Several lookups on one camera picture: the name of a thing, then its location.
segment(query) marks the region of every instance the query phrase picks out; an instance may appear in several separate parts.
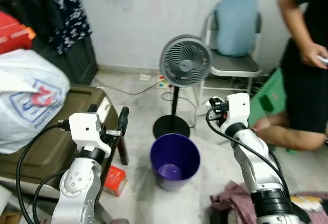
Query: electric fan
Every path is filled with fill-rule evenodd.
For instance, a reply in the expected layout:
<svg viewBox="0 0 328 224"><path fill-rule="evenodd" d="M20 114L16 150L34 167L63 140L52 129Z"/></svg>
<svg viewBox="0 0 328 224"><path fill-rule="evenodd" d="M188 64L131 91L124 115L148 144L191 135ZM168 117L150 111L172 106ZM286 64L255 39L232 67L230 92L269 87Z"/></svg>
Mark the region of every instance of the electric fan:
<svg viewBox="0 0 328 224"><path fill-rule="evenodd" d="M205 79L210 73L212 59L210 48L192 35L175 37L164 47L159 67L166 80L174 85L174 95L171 115L160 117L154 124L155 138L168 133L189 137L188 124L175 115L179 88L190 87Z"/></svg>

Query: tiled floor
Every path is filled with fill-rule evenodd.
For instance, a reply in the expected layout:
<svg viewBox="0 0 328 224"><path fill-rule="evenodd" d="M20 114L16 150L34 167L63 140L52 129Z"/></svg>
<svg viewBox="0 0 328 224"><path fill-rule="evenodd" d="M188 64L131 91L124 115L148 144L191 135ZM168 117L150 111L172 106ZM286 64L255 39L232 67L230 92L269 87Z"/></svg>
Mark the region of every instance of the tiled floor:
<svg viewBox="0 0 328 224"><path fill-rule="evenodd" d="M128 92L139 92L156 83L153 76L149 82L139 81L137 74L99 73L97 78L110 86ZM170 102L160 95L168 89L152 88L140 95L126 95L106 88L107 94L119 113L123 106L130 109L126 144L130 162L123 166L115 155L113 165L124 169L128 184L120 197L103 192L100 202L114 218L128 218L132 224L198 224L209 223L207 208L210 195L220 193L233 180L242 182L240 167L233 156L230 144L208 128L201 108L197 115L195 129L191 129L190 139L201 154L201 167L197 174L177 192L167 192L158 187L151 172L149 150L154 142L152 128L162 115L170 114ZM227 91L206 90L206 97L225 97ZM180 96L196 103L193 88L180 91ZM188 124L194 121L194 108L185 100L179 100L177 115ZM328 190L328 149L316 152L287 154L277 149L290 192Z"/></svg>

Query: purple trash bin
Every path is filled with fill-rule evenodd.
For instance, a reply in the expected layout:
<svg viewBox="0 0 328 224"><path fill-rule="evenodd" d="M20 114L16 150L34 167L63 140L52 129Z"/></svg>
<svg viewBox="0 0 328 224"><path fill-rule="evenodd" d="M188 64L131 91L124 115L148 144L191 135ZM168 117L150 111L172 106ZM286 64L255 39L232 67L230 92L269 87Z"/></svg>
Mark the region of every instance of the purple trash bin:
<svg viewBox="0 0 328 224"><path fill-rule="evenodd" d="M171 133L155 141L150 150L150 161L157 183L167 191L174 191L196 174L200 155L189 138Z"/></svg>

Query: person's leg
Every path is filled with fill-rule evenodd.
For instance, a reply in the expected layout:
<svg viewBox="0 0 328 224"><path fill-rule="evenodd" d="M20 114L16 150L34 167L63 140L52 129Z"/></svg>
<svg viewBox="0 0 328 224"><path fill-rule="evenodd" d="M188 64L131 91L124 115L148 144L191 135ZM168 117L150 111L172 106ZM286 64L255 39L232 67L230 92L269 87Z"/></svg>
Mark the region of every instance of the person's leg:
<svg viewBox="0 0 328 224"><path fill-rule="evenodd" d="M258 136L270 145L288 149L321 147L328 118L327 73L310 67L283 70L287 116L279 114L268 118L269 126L259 121Z"/></svg>

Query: blue chair cushion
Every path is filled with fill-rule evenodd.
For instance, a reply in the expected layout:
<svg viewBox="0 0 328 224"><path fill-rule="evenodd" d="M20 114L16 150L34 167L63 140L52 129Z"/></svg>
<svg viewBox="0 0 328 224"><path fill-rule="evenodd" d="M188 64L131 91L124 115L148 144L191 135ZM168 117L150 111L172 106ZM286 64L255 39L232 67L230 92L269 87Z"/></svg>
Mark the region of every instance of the blue chair cushion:
<svg viewBox="0 0 328 224"><path fill-rule="evenodd" d="M218 52L233 57L248 55L256 42L257 0L221 0L215 13Z"/></svg>

